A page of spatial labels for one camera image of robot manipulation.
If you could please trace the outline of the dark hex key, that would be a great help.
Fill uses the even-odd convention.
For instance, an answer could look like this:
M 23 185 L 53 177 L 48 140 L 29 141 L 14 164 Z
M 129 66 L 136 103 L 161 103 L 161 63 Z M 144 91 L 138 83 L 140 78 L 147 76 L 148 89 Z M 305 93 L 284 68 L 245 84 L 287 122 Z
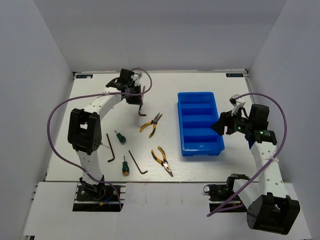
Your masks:
M 143 99 L 144 99 L 144 95 L 142 94 L 141 96 L 141 103 L 140 103 L 140 105 L 139 105 L 139 109 L 138 109 L 138 115 L 140 116 L 140 117 L 146 117 L 147 115 L 145 114 L 145 113 L 142 113 L 142 107 L 143 107 L 143 105 L 144 105 L 144 103 L 143 103 Z
M 131 158 L 132 158 L 135 166 L 137 167 L 139 173 L 140 173 L 141 175 L 145 175 L 146 173 L 148 173 L 148 170 L 145 170 L 145 171 L 142 171 L 142 170 L 141 170 L 141 168 L 140 168 L 137 160 L 135 159 L 135 157 L 133 156 L 133 154 L 132 154 L 132 152 L 131 152 L 130 150 L 128 150 L 128 153 L 129 153 L 129 155 L 131 156 Z
M 115 153 L 114 153 L 114 150 L 113 150 L 113 147 L 112 147 L 112 144 L 111 144 L 110 137 L 109 137 L 108 133 L 106 133 L 106 138 L 107 138 L 107 141 L 108 141 L 109 149 L 110 149 L 111 154 L 112 154 L 112 158 L 107 160 L 107 162 L 110 163 L 110 162 L 113 162 L 115 160 L 116 156 L 115 156 Z

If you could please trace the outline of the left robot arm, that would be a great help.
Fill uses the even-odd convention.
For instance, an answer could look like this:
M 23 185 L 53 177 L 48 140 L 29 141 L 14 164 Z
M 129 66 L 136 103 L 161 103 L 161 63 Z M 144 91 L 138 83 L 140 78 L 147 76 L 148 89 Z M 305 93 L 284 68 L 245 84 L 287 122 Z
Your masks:
M 67 141 L 78 155 L 84 169 L 80 183 L 94 199 L 105 196 L 106 187 L 102 183 L 104 175 L 98 160 L 98 148 L 102 143 L 101 120 L 122 100 L 128 104 L 143 103 L 140 73 L 121 69 L 119 77 L 107 83 L 102 96 L 81 109 L 74 108 L 70 113 Z

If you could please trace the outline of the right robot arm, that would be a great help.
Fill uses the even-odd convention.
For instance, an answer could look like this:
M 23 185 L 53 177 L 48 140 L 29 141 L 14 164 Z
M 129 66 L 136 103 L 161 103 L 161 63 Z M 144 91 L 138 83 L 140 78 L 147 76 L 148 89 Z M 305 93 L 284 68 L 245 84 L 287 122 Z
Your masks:
M 278 159 L 277 139 L 268 130 L 269 107 L 253 104 L 248 116 L 243 117 L 240 107 L 222 112 L 211 128 L 220 136 L 239 132 L 248 141 L 249 150 L 257 169 L 253 177 L 231 174 L 227 178 L 226 195 L 229 197 L 213 212 L 227 210 L 227 203 L 240 199 L 246 208 L 246 222 L 250 229 L 287 235 L 300 212 L 300 203 L 290 197 L 283 183 Z

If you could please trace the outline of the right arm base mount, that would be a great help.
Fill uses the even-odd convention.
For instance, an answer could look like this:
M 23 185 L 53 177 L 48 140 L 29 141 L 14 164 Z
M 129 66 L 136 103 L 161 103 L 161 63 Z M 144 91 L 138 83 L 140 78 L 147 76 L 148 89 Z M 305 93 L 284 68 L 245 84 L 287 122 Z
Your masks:
M 214 211 L 220 204 L 226 201 L 232 194 L 226 184 L 207 184 L 203 187 L 203 193 L 209 197 L 209 211 Z M 227 210 L 220 211 L 220 213 L 246 213 L 247 208 L 242 204 L 242 201 L 237 196 L 223 208 Z

